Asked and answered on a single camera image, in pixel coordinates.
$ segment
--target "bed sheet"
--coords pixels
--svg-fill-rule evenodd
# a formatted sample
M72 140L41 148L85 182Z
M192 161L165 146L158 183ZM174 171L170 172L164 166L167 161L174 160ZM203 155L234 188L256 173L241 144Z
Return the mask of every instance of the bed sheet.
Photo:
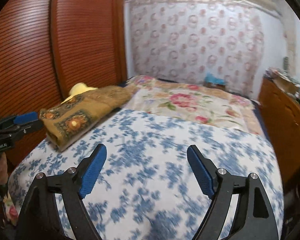
M17 210L38 172L61 174L90 156L99 143L107 147L107 160L83 203L103 239L192 239L210 205L186 159L192 144L217 167L234 175L260 176L280 236L282 182L267 140L129 109L99 123L63 153L42 141L10 176L9 191ZM56 199L65 233L74 238L61 195ZM229 233L236 200L234 196L220 238Z
M135 93L126 108L265 136L253 103L238 95L197 85L163 82L149 76L127 81Z

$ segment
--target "wooden dresser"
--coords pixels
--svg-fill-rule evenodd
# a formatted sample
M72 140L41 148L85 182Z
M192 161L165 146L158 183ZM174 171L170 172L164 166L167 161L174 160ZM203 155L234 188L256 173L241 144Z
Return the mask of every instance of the wooden dresser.
M277 156L282 182L300 168L300 105L263 78L260 111Z

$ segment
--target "blue rubber tip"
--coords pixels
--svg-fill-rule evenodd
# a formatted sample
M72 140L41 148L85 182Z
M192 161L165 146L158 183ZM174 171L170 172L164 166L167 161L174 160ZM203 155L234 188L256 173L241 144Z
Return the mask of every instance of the blue rubber tip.
M82 176L82 185L79 191L79 196L82 199L92 192L92 189L98 179L101 169L106 162L106 158L107 149L104 145L102 145L97 155L91 161L86 173Z
M187 159L202 193L208 196L209 199L212 199L214 196L212 177L192 147L189 147L187 150Z
M18 115L14 120L14 124L24 124L27 122L33 122L38 120L38 114L36 112L31 112L27 114Z

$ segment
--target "yellow cloth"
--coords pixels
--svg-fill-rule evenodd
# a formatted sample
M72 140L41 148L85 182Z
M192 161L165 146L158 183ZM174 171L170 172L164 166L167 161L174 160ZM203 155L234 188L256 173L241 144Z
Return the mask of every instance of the yellow cloth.
M69 97L62 103L70 100L71 98L73 98L76 95L82 94L82 93L90 91L90 90L96 90L96 89L98 89L98 88L88 87L85 83L78 83L71 88L71 90L69 92Z
M75 95L51 109L41 109L39 118L48 138L63 151L130 98L125 88L108 86Z

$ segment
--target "silver bolt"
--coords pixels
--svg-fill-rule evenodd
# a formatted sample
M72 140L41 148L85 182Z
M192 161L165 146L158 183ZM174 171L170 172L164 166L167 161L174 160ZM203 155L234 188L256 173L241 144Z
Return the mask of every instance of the silver bolt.
M35 177L37 179L41 179L43 177L44 173L43 172L39 172Z
M225 175L225 174L227 173L226 169L224 169L224 168L218 169L218 172L219 172L221 175Z
M258 178L258 175L255 174L255 173L251 173L250 176L251 176L251 178L253 178L253 179L257 179L257 178Z
M71 167L71 168L69 168L67 171L68 171L68 173L72 174L72 173L75 173L76 170L77 170L77 169L76 169L75 167Z

